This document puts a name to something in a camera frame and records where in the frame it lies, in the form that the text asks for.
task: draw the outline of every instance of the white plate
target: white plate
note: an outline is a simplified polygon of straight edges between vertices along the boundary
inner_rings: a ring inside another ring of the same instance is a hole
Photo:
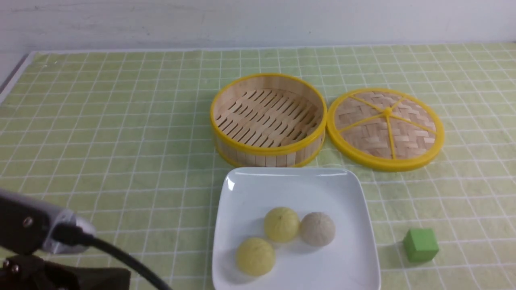
[[[292,208],[301,219],[310,212],[328,214],[335,222],[335,239],[323,248],[299,237],[275,244],[272,271],[251,278],[236,268],[236,249],[248,237],[265,238],[263,218],[277,206]],[[217,290],[378,290],[378,255],[357,177],[336,168],[232,170],[220,195],[212,276]]]

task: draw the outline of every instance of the black cable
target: black cable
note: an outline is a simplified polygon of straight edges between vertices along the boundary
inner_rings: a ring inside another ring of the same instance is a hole
[[[158,290],[172,290],[172,288],[170,288],[169,285],[165,283],[160,277],[158,277],[153,271],[133,258],[131,255],[106,241],[94,237],[93,235],[85,234],[83,229],[80,227],[70,224],[59,224],[54,228],[54,231],[52,232],[52,238],[69,246],[83,245],[97,248],[105,253],[110,254],[118,261],[135,270]]]

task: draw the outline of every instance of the screw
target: screw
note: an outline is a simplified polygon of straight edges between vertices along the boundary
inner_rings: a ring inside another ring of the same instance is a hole
[[[30,226],[32,225],[33,223],[33,219],[31,217],[26,217],[24,220],[23,220],[23,227],[24,228],[30,228]]]
[[[20,267],[18,265],[13,265],[11,267],[11,273],[18,274],[19,271],[20,271]]]

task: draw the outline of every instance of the bamboo steamer basket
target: bamboo steamer basket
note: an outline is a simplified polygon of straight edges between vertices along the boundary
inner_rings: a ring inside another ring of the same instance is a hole
[[[325,138],[326,102],[307,82],[255,74],[224,87],[210,120],[220,156],[235,167],[301,167]]]
[[[345,93],[328,111],[328,135],[339,151],[381,171],[430,163],[444,144],[439,116],[415,97],[385,88]]]

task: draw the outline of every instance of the green block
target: green block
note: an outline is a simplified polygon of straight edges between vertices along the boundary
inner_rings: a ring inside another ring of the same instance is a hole
[[[439,252],[436,235],[432,229],[409,229],[403,247],[411,263],[431,261]]]

